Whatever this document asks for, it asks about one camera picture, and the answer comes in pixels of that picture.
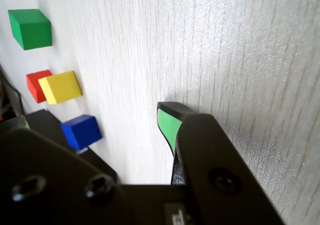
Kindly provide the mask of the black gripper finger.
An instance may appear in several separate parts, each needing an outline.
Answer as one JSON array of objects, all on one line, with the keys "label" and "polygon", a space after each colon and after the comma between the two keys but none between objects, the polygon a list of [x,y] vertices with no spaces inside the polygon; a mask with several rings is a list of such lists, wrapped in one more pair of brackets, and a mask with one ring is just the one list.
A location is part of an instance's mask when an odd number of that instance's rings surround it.
[{"label": "black gripper finger", "polygon": [[157,104],[157,123],[178,157],[193,218],[202,225],[280,225],[282,219],[213,115]]},{"label": "black gripper finger", "polygon": [[130,225],[124,193],[107,174],[26,127],[0,124],[3,225]]}]

